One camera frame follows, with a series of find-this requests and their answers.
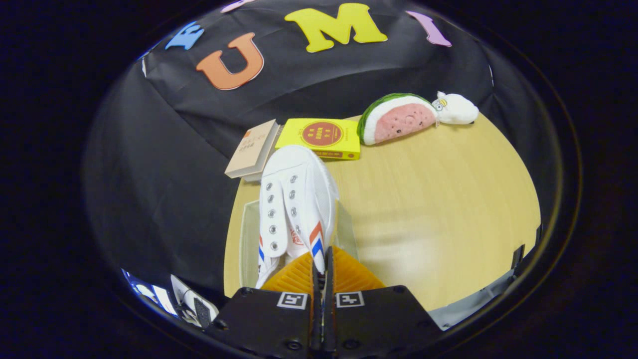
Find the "wooden table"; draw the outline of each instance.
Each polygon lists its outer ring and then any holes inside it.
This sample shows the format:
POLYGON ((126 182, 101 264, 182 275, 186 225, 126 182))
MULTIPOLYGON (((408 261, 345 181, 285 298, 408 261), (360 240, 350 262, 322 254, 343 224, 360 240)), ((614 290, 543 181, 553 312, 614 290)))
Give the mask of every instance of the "wooden table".
MULTIPOLYGON (((359 160, 325 163, 352 216, 360 262, 385 285, 406 285, 426 310, 482 289, 510 269, 517 248, 525 244, 527 254, 534 246, 534 185, 482 114, 474 125, 431 126, 362 145, 359 160)), ((237 189, 224 260, 227 296, 239 288, 244 205, 259 198, 259 189, 243 180, 237 189)))

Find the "orange letter u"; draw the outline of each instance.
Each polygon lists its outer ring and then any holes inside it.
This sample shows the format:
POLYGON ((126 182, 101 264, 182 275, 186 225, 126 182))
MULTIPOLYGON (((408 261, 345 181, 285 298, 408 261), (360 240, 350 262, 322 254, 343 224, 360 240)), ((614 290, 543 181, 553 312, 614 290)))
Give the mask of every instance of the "orange letter u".
POLYGON ((246 68, 230 73, 221 61, 221 50, 206 56, 197 64, 197 70, 204 72, 213 86, 221 90, 236 89, 259 75, 263 68, 263 56, 253 42, 255 33, 244 34, 228 44, 230 49, 237 48, 246 59, 246 68))

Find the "black cloth backdrop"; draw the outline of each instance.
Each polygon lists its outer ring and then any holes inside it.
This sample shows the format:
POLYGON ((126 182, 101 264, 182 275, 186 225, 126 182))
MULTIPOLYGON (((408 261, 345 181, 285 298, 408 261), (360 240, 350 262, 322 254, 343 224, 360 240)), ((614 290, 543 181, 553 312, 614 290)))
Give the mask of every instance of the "black cloth backdrop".
POLYGON ((542 102, 523 75, 422 6, 359 2, 370 7, 386 42, 357 43, 352 31, 348 45, 308 53, 303 32, 284 17, 303 8, 336 17, 343 2, 259 0, 193 19, 205 31, 192 48, 164 49, 175 29, 125 71, 96 115, 84 160, 87 211, 114 266, 163 287, 170 287, 173 273, 223 292, 226 232, 239 184, 223 172, 245 131, 273 118, 283 124, 358 115, 392 92, 429 100, 437 91, 459 93, 477 104, 527 166, 547 225, 556 204, 558 149, 542 102), (406 10, 433 18, 452 46, 429 43, 406 10), (218 90, 197 64, 222 50, 226 67, 241 71, 246 61, 227 44, 248 32, 255 33, 263 70, 237 89, 218 90))

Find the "yellow letter m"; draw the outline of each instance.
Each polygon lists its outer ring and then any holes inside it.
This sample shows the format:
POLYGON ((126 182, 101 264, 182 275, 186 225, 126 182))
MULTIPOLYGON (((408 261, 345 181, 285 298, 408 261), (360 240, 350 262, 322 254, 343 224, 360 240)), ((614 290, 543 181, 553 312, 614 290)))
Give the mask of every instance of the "yellow letter m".
POLYGON ((368 9, 364 4, 346 3, 339 6, 336 19, 315 9, 291 12, 284 19, 294 21, 301 27, 308 39, 308 52, 319 52, 334 46, 334 42, 326 40, 322 32, 343 45, 350 42, 350 29, 355 30, 354 39, 359 43, 388 40, 388 36, 382 34, 372 21, 368 9))

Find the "sneaker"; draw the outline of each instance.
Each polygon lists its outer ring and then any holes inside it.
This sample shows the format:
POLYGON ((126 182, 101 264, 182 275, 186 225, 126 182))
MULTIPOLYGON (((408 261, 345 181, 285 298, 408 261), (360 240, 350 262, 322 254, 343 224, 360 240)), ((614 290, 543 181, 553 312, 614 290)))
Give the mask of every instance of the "sneaker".
POLYGON ((309 251, 317 270, 324 273, 324 248, 334 230, 338 199, 334 178, 309 148, 289 145, 272 154, 263 169, 259 194, 256 288, 282 264, 309 251))

